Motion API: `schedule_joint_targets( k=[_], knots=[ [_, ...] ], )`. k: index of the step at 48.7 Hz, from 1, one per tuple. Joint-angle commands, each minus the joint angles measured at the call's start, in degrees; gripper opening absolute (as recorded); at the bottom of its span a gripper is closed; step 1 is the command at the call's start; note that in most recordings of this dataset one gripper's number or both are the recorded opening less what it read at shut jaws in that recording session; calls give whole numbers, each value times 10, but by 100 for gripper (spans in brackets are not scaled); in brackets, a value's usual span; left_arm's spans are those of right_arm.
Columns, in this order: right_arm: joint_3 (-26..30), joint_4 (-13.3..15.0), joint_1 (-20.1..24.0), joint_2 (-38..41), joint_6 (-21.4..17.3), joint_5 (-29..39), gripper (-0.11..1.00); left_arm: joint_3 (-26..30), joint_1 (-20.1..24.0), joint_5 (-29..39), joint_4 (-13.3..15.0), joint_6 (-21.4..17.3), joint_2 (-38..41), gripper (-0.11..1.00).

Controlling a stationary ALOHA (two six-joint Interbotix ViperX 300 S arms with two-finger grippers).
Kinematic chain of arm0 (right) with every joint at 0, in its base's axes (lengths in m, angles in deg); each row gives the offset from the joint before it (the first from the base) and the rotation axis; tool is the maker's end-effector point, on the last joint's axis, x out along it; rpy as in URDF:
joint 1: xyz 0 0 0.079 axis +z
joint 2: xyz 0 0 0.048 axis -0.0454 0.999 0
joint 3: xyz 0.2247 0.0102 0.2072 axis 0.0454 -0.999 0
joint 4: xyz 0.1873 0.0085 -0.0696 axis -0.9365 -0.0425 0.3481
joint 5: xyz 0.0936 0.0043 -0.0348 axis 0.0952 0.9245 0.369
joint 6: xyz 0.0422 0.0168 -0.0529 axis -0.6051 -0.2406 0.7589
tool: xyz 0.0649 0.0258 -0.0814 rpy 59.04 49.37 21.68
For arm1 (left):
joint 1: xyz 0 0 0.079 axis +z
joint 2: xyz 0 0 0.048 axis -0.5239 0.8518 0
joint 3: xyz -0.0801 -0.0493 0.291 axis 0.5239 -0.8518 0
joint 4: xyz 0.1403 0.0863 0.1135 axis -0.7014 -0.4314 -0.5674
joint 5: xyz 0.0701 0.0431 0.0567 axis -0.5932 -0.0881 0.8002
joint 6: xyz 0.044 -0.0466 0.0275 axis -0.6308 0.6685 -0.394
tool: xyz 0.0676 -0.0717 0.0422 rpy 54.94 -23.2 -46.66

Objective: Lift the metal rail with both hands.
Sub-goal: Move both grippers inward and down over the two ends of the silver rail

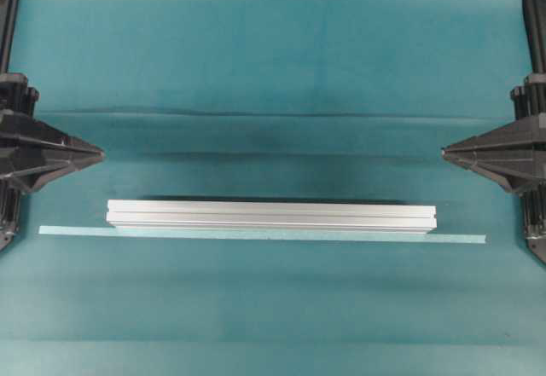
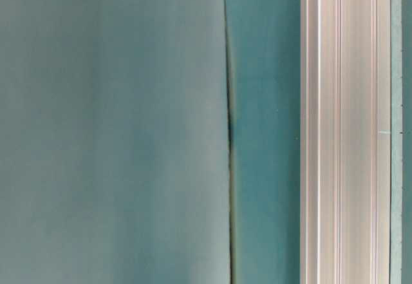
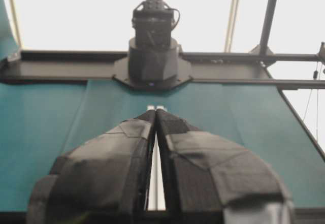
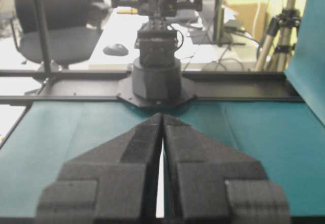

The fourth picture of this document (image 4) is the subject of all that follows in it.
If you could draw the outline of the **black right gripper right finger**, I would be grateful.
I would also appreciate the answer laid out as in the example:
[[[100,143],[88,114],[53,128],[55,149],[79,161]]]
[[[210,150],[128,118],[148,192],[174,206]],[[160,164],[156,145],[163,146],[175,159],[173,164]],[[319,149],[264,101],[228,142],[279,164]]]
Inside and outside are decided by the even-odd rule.
[[[289,223],[283,188],[262,163],[164,116],[171,200],[185,223]]]

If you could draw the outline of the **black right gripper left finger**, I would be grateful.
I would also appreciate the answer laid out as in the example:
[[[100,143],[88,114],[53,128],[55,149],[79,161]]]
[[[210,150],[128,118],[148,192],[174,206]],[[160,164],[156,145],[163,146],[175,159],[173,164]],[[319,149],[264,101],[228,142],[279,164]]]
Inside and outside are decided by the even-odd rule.
[[[155,218],[160,113],[62,166],[42,192],[37,223],[139,223]]]

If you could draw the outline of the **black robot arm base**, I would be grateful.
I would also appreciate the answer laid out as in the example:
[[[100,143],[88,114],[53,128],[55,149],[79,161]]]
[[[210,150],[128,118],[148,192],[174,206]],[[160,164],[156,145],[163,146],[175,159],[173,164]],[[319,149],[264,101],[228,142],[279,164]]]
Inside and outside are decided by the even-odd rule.
[[[113,7],[132,7],[148,16],[137,32],[140,55],[133,62],[132,93],[146,101],[172,101],[181,96],[181,62],[175,57],[177,30],[169,29],[167,17],[178,10],[201,11],[202,0],[112,0]]]

